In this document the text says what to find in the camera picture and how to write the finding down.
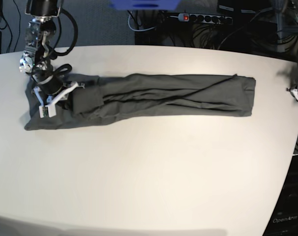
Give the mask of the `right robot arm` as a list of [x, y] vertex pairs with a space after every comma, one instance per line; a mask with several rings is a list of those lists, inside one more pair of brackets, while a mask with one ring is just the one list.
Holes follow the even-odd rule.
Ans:
[[[26, 96], [29, 104], [47, 104], [59, 93], [69, 88], [64, 77], [72, 70], [70, 64], [54, 68], [51, 62], [68, 55], [78, 39], [78, 25], [74, 17], [63, 8], [61, 0], [29, 0], [25, 13], [31, 15], [25, 36], [25, 49], [20, 59], [20, 71], [29, 77]], [[65, 15], [73, 26], [73, 39], [69, 48], [57, 52], [50, 41], [62, 33], [60, 15]]]

